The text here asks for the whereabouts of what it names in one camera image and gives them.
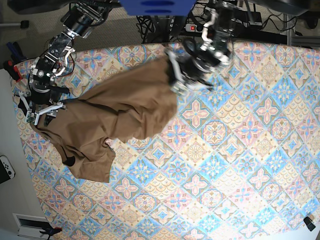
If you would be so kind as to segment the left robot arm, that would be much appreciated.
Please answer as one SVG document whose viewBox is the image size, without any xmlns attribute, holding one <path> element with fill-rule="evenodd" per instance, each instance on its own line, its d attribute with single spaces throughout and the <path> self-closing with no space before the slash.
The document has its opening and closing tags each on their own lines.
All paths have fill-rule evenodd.
<svg viewBox="0 0 320 240">
<path fill-rule="evenodd" d="M 169 85 L 171 91 L 183 95 L 190 91 L 212 90 L 208 82 L 218 67 L 228 66 L 231 52 L 228 49 L 234 26 L 237 7 L 225 0 L 211 0 L 208 3 L 208 19 L 202 27 L 202 44 L 192 38 L 182 41 L 185 55 L 178 55 L 167 48 Z"/>
</svg>

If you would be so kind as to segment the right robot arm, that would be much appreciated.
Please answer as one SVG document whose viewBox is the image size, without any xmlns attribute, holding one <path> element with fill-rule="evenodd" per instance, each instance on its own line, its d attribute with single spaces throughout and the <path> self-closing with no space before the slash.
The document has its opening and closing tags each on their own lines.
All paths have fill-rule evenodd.
<svg viewBox="0 0 320 240">
<path fill-rule="evenodd" d="M 58 110 L 65 107 L 60 98 L 69 95 L 70 90 L 58 86 L 55 81 L 66 75 L 68 60 L 75 52 L 73 40 L 87 37 L 93 28 L 107 20 L 113 8 L 119 7 L 118 2 L 110 0 L 77 0 L 68 5 L 69 10 L 61 19 L 65 29 L 53 37 L 47 50 L 34 60 L 27 80 L 28 88 L 19 92 L 26 109 L 25 121 L 34 126 L 41 116 L 53 119 Z"/>
</svg>

